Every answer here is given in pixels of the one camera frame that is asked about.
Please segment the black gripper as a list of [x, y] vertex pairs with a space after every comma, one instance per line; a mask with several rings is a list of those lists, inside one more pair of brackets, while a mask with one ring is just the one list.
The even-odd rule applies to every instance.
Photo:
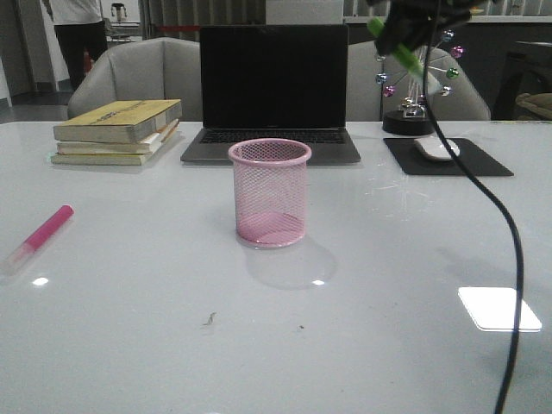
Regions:
[[472, 10], [486, 1], [413, 0], [391, 1], [384, 21], [378, 17], [367, 23], [379, 55], [390, 55], [405, 47], [413, 51], [430, 41], [435, 33], [461, 26], [472, 17]]

